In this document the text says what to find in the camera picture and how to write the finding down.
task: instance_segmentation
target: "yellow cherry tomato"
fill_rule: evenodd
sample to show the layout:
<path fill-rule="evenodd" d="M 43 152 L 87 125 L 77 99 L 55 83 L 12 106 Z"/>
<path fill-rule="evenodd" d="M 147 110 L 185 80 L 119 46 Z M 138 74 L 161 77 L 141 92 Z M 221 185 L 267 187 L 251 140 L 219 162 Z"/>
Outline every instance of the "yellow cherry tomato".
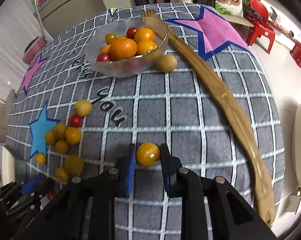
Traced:
<path fill-rule="evenodd" d="M 56 141 L 63 140 L 65 138 L 66 130 L 67 126 L 62 122 L 59 122 L 57 125 L 54 126 L 52 131 Z"/>
<path fill-rule="evenodd" d="M 64 169 L 66 172 L 74 175 L 79 175 L 84 170 L 83 159 L 77 155 L 70 155 L 65 159 Z"/>
<path fill-rule="evenodd" d="M 150 168 L 161 159 L 160 149 L 153 143 L 143 143 L 136 152 L 137 162 L 146 168 Z"/>
<path fill-rule="evenodd" d="M 118 40 L 127 39 L 127 36 L 125 36 L 125 35 L 119 35 L 119 36 L 117 37 L 117 39 L 118 39 Z"/>
<path fill-rule="evenodd" d="M 105 42 L 106 44 L 112 44 L 114 41 L 116 41 L 117 36 L 114 33 L 108 33 L 105 36 Z"/>
<path fill-rule="evenodd" d="M 66 154 L 68 152 L 68 143 L 64 140 L 60 140 L 55 145 L 55 150 L 59 154 Z"/>
<path fill-rule="evenodd" d="M 76 114 L 78 114 L 80 117 L 84 117 L 89 115 L 89 113 L 92 111 L 92 104 L 86 99 L 81 99 L 74 104 L 74 109 Z"/>
<path fill-rule="evenodd" d="M 82 134 L 76 127 L 69 127 L 66 130 L 65 138 L 69 145 L 75 145 L 80 141 Z"/>
<path fill-rule="evenodd" d="M 39 153 L 36 155 L 36 162 L 38 164 L 44 164 L 46 162 L 46 156 L 43 153 Z"/>
<path fill-rule="evenodd" d="M 56 169 L 55 177 L 59 182 L 66 182 L 68 180 L 68 174 L 63 167 Z"/>
<path fill-rule="evenodd" d="M 49 145 L 55 145 L 56 140 L 54 138 L 54 133 L 52 130 L 49 130 L 45 133 L 45 141 Z"/>

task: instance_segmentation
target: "chair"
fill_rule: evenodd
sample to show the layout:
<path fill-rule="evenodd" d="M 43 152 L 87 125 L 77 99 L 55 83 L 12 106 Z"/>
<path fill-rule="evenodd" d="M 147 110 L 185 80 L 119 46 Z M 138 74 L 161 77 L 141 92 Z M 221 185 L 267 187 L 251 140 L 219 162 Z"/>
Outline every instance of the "chair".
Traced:
<path fill-rule="evenodd" d="M 252 24 L 254 25 L 252 32 L 248 35 L 246 39 L 246 43 L 249 46 L 252 46 L 258 37 L 265 36 L 270 40 L 270 44 L 267 49 L 267 53 L 269 54 L 271 52 L 275 40 L 275 32 L 267 23 L 268 11 L 266 7 L 259 0 L 251 0 L 249 5 L 254 11 L 256 11 L 261 16 L 262 20 L 250 13 L 247 13 L 245 15 L 245 18 L 251 21 Z"/>

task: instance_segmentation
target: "letter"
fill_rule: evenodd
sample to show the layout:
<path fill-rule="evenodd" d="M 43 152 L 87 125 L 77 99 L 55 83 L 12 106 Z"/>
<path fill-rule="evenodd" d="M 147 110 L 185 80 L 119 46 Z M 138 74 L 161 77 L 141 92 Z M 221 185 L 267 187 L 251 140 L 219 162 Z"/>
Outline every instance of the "letter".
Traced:
<path fill-rule="evenodd" d="M 119 116 L 117 117 L 121 112 L 123 112 L 123 108 L 121 107 L 118 107 L 114 112 L 113 114 L 111 115 L 110 119 L 115 122 L 116 126 L 119 127 L 121 122 L 125 121 L 126 118 L 127 118 L 127 115 L 122 115 L 122 116 Z"/>
<path fill-rule="evenodd" d="M 116 105 L 115 102 L 105 101 L 100 104 L 100 109 L 106 112 L 110 111 Z"/>
<path fill-rule="evenodd" d="M 97 99 L 95 99 L 93 102 L 92 102 L 92 105 L 101 101 L 102 99 L 104 99 L 105 97 L 108 96 L 108 93 L 107 94 L 102 94 L 102 92 L 106 89 L 109 89 L 108 87 L 105 87 L 105 88 L 102 88 L 100 90 L 97 91 Z"/>

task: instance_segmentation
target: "clear glass bowl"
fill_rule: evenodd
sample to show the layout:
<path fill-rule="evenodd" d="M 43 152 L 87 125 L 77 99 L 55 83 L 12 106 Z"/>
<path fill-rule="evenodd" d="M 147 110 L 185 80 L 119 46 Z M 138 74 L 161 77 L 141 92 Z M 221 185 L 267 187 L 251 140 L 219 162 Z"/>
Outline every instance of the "clear glass bowl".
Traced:
<path fill-rule="evenodd" d="M 147 27 L 156 34 L 155 42 L 158 45 L 157 49 L 149 51 L 142 56 L 135 56 L 129 59 L 108 62 L 96 62 L 97 56 L 101 49 L 106 46 L 105 36 L 107 33 L 115 33 L 116 35 L 125 35 L 130 27 Z M 100 26 L 88 40 L 84 49 L 86 59 L 91 64 L 91 67 L 103 73 L 108 77 L 129 77 L 143 72 L 151 68 L 157 59 L 162 56 L 168 45 L 169 26 L 164 23 L 159 17 L 148 16 L 145 18 L 130 18 L 120 21 L 114 21 L 106 25 Z"/>

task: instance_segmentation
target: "round yellow fruit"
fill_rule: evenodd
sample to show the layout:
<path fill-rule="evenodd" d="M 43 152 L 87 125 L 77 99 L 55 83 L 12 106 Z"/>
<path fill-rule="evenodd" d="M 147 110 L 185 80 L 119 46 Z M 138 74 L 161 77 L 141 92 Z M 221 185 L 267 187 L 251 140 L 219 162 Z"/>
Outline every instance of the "round yellow fruit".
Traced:
<path fill-rule="evenodd" d="M 136 160 L 143 167 L 153 167 L 160 159 L 161 151 L 154 143 L 143 143 L 136 151 Z"/>
<path fill-rule="evenodd" d="M 92 111 L 92 104 L 86 99 L 81 99 L 74 104 L 74 109 L 76 114 L 78 114 L 81 117 L 84 117 L 89 115 L 89 113 Z"/>
<path fill-rule="evenodd" d="M 77 155 L 70 155 L 65 159 L 64 169 L 70 174 L 79 175 L 84 170 L 84 162 Z"/>
<path fill-rule="evenodd" d="M 68 180 L 68 174 L 63 167 L 56 169 L 55 177 L 59 182 L 66 182 Z"/>
<path fill-rule="evenodd" d="M 80 141 L 82 134 L 76 127 L 69 127 L 66 130 L 65 138 L 69 145 L 75 145 Z"/>
<path fill-rule="evenodd" d="M 59 154 L 66 154 L 68 152 L 68 143 L 64 140 L 60 140 L 55 145 L 55 150 Z"/>
<path fill-rule="evenodd" d="M 54 133 L 52 130 L 49 130 L 45 133 L 45 141 L 49 145 L 55 145 L 56 140 L 54 138 Z"/>
<path fill-rule="evenodd" d="M 66 130 L 67 126 L 62 122 L 59 122 L 57 125 L 54 126 L 52 132 L 56 141 L 64 140 Z"/>
<path fill-rule="evenodd" d="M 157 63 L 156 68 L 161 72 L 171 72 L 177 67 L 177 60 L 171 54 L 161 56 Z"/>
<path fill-rule="evenodd" d="M 46 156 L 43 153 L 39 153 L 36 155 L 36 162 L 38 164 L 44 164 L 46 162 Z"/>

